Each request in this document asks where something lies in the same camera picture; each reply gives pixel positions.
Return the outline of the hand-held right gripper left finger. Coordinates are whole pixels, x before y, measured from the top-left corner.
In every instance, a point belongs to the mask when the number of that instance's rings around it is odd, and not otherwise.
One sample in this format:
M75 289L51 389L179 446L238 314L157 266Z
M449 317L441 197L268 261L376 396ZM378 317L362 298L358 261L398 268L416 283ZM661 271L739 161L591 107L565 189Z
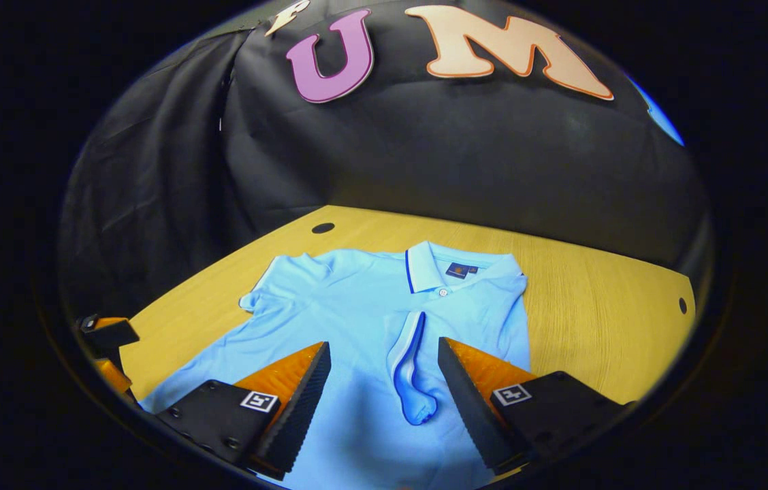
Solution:
M242 478L293 471L331 370L315 342L237 382L208 379L142 418L166 440Z

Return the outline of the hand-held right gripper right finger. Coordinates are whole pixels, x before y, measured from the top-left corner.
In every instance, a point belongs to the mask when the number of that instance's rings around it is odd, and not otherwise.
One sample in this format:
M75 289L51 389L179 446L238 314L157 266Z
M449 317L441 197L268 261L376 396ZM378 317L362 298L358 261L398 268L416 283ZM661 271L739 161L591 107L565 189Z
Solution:
M562 458L632 406L564 370L534 375L442 337L438 365L484 465L497 476Z

